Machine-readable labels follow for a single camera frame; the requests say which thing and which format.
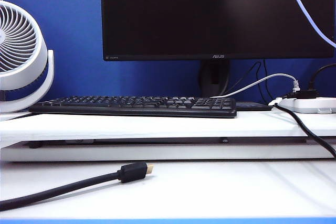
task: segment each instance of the keyboard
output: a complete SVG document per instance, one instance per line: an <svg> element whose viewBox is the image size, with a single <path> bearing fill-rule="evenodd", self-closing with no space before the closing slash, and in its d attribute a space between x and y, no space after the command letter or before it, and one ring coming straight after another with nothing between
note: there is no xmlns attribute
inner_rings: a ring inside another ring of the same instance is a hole
<svg viewBox="0 0 336 224"><path fill-rule="evenodd" d="M72 96L38 102L33 113L234 118L232 98Z"/></svg>

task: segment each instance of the white desk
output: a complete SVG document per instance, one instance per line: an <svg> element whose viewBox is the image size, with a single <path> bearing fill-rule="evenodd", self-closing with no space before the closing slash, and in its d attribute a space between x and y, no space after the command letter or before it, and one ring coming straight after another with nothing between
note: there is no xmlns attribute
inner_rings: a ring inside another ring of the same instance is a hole
<svg viewBox="0 0 336 224"><path fill-rule="evenodd" d="M1 199L114 172L124 163L2 163ZM335 161L154 162L153 174L104 183L1 218L336 216Z"/></svg>
<svg viewBox="0 0 336 224"><path fill-rule="evenodd" d="M300 117L319 135L336 135L336 114ZM236 119L227 120L39 115L2 122L0 127L2 146L22 140L56 140L60 137L75 140L98 137L304 136L290 116L277 110L240 112ZM1 199L114 172L126 163L129 162L2 162ZM104 183L47 202L6 211L0 217L336 216L336 162L329 159L152 163L153 174L144 180L123 185Z"/></svg>

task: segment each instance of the power strip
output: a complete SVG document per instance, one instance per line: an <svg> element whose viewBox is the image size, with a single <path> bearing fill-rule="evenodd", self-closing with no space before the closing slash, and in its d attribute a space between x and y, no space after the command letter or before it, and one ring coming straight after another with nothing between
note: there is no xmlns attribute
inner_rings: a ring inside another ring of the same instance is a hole
<svg viewBox="0 0 336 224"><path fill-rule="evenodd" d="M299 113L336 113L336 98L332 97L317 97L315 99L285 98L279 102L279 105Z"/></svg>

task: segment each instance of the gold connector tip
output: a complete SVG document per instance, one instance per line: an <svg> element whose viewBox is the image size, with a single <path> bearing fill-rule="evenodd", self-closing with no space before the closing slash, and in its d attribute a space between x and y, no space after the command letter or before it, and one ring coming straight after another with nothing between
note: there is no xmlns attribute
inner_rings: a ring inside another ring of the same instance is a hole
<svg viewBox="0 0 336 224"><path fill-rule="evenodd" d="M153 171L153 167L154 167L154 165L148 165L146 174L151 174L152 171Z"/></svg>

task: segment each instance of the monitor screen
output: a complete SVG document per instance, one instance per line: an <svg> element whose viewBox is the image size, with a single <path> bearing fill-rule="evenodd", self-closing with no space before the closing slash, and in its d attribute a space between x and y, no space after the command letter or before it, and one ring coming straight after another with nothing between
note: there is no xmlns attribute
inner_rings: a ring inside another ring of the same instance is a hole
<svg viewBox="0 0 336 224"><path fill-rule="evenodd" d="M335 0L302 0L334 38ZM102 0L103 58L332 57L296 0Z"/></svg>

